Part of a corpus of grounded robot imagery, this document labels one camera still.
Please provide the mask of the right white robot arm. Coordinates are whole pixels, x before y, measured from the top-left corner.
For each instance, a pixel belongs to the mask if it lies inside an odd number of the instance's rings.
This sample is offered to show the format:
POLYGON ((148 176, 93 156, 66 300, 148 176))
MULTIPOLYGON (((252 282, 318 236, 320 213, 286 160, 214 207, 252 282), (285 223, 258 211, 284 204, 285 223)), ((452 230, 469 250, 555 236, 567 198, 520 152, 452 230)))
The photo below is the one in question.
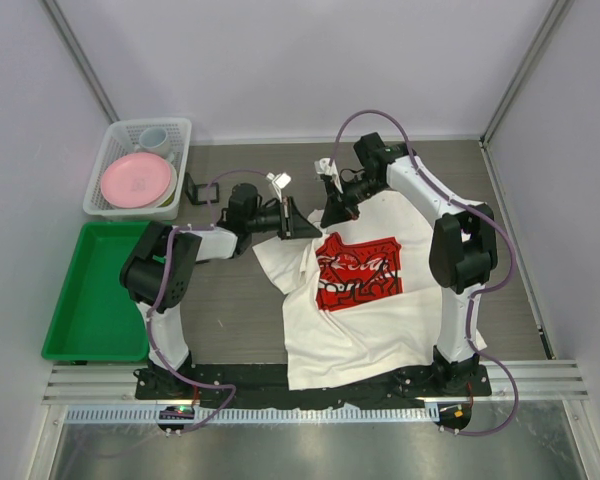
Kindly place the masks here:
POLYGON ((485 203, 456 198, 407 143, 387 145, 372 133, 361 137, 354 151, 361 169, 349 181, 341 178, 334 160, 315 163, 326 190, 321 225, 358 219, 360 204, 384 190, 401 194, 425 218, 433 230, 429 269, 442 289, 431 380, 442 394, 464 392, 479 367, 480 292, 498 264, 493 212, 485 203))

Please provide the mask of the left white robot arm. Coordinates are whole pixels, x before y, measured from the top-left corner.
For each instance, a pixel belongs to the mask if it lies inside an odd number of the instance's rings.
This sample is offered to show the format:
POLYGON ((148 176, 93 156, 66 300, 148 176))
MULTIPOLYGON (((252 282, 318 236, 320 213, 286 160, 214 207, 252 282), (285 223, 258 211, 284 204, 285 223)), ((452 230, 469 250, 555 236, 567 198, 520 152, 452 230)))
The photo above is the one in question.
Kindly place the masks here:
POLYGON ((249 183, 236 185, 218 222, 206 229, 152 221, 125 261, 120 283, 140 312, 149 341, 148 366, 138 380, 154 379, 170 398, 185 397, 191 387, 225 390, 193 379, 192 354, 185 339, 180 303, 194 267, 240 256, 254 233, 274 232, 281 240, 314 239, 321 231, 301 214, 291 197, 267 202, 249 183))

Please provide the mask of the white printed t-shirt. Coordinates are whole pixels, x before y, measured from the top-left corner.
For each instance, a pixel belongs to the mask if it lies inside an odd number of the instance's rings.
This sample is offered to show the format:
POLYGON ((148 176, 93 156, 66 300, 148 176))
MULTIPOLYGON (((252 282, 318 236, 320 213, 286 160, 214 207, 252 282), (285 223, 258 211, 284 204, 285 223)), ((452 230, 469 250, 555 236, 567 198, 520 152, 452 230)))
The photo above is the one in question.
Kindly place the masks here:
POLYGON ((433 230, 400 193, 381 192, 354 221, 316 239, 271 238, 254 246, 285 296, 290 389, 335 388, 406 366, 431 364, 462 338, 450 293, 429 268, 433 230))

